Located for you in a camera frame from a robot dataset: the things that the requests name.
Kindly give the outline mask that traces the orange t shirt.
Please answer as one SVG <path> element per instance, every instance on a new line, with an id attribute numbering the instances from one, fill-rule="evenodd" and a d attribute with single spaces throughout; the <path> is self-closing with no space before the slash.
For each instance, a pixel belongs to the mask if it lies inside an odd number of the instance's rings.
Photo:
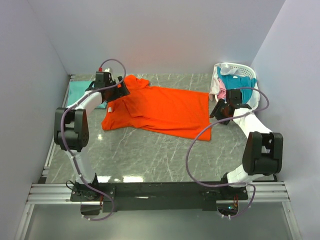
<path id="1" fill-rule="evenodd" d="M 107 104 L 104 131 L 134 127 L 151 132 L 210 141 L 209 96 L 205 92 L 151 86 L 149 80 L 129 75 L 129 95 Z"/>

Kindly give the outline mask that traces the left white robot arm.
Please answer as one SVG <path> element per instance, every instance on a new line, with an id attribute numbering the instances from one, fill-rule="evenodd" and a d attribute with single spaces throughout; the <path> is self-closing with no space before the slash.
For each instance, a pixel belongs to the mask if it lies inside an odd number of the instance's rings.
<path id="1" fill-rule="evenodd" d="M 60 146 L 71 161 L 75 172 L 77 189 L 98 189 L 97 174 L 90 165 L 87 145 L 90 133 L 88 115 L 102 103 L 110 103 L 128 96 L 124 76 L 114 79 L 112 73 L 97 71 L 83 95 L 67 107 L 55 110 L 54 142 Z"/>

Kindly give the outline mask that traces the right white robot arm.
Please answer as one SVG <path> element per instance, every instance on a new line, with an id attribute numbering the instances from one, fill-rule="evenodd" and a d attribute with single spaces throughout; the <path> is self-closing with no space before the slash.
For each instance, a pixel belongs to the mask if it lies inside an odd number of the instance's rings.
<path id="1" fill-rule="evenodd" d="M 267 128 L 255 115 L 257 111 L 257 108 L 243 103 L 240 89 L 230 89 L 226 91 L 225 99 L 217 101 L 210 114 L 220 124 L 235 122 L 247 138 L 241 165 L 225 176 L 232 187 L 278 174 L 282 169 L 284 137 Z"/>

